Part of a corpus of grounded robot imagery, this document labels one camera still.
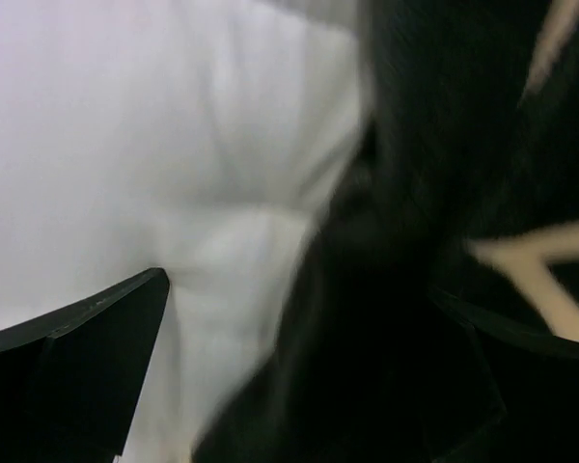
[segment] black plastic part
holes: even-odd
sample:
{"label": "black plastic part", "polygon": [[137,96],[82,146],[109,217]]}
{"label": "black plastic part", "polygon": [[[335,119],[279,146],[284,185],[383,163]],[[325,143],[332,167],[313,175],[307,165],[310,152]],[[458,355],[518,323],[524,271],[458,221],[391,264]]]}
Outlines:
{"label": "black plastic part", "polygon": [[122,454],[169,287],[152,268],[0,331],[0,463]]}

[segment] white fabric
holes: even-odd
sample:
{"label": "white fabric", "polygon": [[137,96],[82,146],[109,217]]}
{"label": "white fabric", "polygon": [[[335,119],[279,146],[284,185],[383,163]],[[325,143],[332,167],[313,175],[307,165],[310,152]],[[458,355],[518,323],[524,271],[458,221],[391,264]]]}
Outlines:
{"label": "white fabric", "polygon": [[149,266],[124,463],[173,463],[272,339],[359,136],[355,38],[257,0],[0,0],[0,329]]}

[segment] garment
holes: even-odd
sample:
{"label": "garment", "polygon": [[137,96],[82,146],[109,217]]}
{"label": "garment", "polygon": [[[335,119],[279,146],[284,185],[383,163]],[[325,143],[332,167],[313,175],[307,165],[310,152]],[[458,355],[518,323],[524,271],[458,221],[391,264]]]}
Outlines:
{"label": "garment", "polygon": [[579,226],[526,233],[579,221],[579,23],[527,94],[549,2],[368,7],[372,131],[194,462],[577,461]]}
{"label": "garment", "polygon": [[282,3],[0,1],[0,329],[171,281],[124,463],[181,461],[269,350],[361,137],[351,2]]}

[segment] white pillow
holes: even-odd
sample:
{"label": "white pillow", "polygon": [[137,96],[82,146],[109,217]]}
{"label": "white pillow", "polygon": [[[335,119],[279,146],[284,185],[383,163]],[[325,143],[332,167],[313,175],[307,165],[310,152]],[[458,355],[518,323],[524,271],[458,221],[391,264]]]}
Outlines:
{"label": "white pillow", "polygon": [[124,463],[179,461],[269,347],[359,138],[356,38],[317,11],[0,1],[0,329],[172,281]]}

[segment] gray fabric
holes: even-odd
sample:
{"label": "gray fabric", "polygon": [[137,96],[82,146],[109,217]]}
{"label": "gray fabric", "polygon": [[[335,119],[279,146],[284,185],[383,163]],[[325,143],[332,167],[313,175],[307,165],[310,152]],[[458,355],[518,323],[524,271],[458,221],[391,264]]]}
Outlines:
{"label": "gray fabric", "polygon": [[262,0],[291,12],[304,15],[309,20],[322,22],[355,32],[358,4],[361,0]]}

